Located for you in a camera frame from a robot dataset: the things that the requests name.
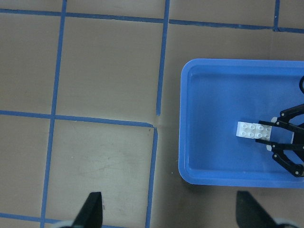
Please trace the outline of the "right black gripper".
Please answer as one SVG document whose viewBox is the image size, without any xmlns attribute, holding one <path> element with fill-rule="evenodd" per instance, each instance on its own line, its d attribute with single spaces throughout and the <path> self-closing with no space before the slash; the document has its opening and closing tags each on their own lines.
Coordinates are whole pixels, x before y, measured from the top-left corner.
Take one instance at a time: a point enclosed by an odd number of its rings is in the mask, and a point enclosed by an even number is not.
<svg viewBox="0 0 304 228">
<path fill-rule="evenodd" d="M 304 165 L 294 163 L 287 157 L 284 151 L 293 151 L 302 161 L 304 161 L 304 124 L 295 125 L 289 122 L 291 119 L 303 114 L 304 105 L 301 104 L 282 110 L 280 112 L 280 116 L 276 117 L 274 122 L 258 121 L 258 123 L 262 125 L 279 127 L 293 132 L 292 144 L 255 139 L 257 143 L 268 146 L 270 151 L 273 153 L 273 160 L 294 177 L 302 177 L 304 175 Z"/>
</svg>

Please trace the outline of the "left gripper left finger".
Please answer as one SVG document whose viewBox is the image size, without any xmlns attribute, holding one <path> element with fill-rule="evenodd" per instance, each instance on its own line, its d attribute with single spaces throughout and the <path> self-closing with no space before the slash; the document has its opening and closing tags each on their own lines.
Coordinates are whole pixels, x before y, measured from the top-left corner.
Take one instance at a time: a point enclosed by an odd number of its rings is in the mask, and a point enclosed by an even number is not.
<svg viewBox="0 0 304 228">
<path fill-rule="evenodd" d="M 72 228 L 101 228 L 103 205 L 101 192 L 91 192 L 73 221 Z"/>
</svg>

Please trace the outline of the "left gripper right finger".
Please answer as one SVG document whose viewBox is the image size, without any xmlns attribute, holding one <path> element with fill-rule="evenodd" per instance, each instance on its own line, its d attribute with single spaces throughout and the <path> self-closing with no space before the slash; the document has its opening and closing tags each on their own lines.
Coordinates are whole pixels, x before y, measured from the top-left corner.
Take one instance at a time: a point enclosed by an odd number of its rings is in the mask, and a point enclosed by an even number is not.
<svg viewBox="0 0 304 228">
<path fill-rule="evenodd" d="M 248 191 L 238 191 L 236 221 L 239 228 L 276 228 L 274 219 Z"/>
</svg>

